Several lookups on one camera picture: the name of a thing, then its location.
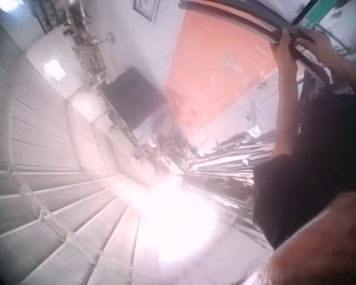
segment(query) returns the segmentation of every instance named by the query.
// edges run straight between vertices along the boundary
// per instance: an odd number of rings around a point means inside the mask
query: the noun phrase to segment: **black sleeve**
[[[254,223],[276,249],[293,234],[295,215],[300,211],[303,175],[293,156],[274,157],[254,169]]]

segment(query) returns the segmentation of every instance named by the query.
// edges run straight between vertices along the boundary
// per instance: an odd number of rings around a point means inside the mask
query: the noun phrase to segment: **hand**
[[[297,75],[298,66],[289,51],[290,42],[291,37],[289,32],[283,30],[279,44],[271,45],[271,50],[279,72],[287,75]]]
[[[325,67],[332,69],[335,64],[337,64],[339,55],[333,49],[331,41],[328,37],[316,30],[305,28],[301,29],[301,31],[311,37],[314,40],[314,43],[300,37],[297,38],[296,42],[312,52],[316,56],[317,60],[324,64]]]

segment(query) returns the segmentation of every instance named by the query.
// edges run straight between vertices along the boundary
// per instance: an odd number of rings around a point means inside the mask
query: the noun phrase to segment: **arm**
[[[316,30],[303,30],[303,32],[311,37],[314,43],[301,38],[297,39],[297,43],[312,52],[318,61],[328,67],[338,78],[346,78],[356,85],[356,64],[338,55],[330,40],[321,32]]]
[[[298,133],[297,63],[289,51],[290,41],[290,35],[284,31],[279,45],[272,46],[279,72],[279,103],[272,158],[292,154],[294,137]]]
[[[327,66],[339,78],[356,84],[356,64],[338,55],[331,66]]]

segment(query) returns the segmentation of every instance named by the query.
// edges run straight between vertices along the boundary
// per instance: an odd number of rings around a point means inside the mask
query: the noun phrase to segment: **person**
[[[356,64],[322,33],[304,32],[314,42],[296,42],[330,69],[334,83],[317,96],[303,86],[301,97],[307,92],[310,99],[301,106],[292,38],[283,31],[272,46],[279,72],[275,146],[270,161],[254,169],[253,219],[274,253],[248,285],[356,284]],[[311,81],[305,74],[304,85]]]

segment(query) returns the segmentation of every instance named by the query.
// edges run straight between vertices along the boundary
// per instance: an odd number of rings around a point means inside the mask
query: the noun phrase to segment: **orange wall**
[[[205,126],[274,68],[266,40],[186,11],[166,83],[178,122],[188,133]]]

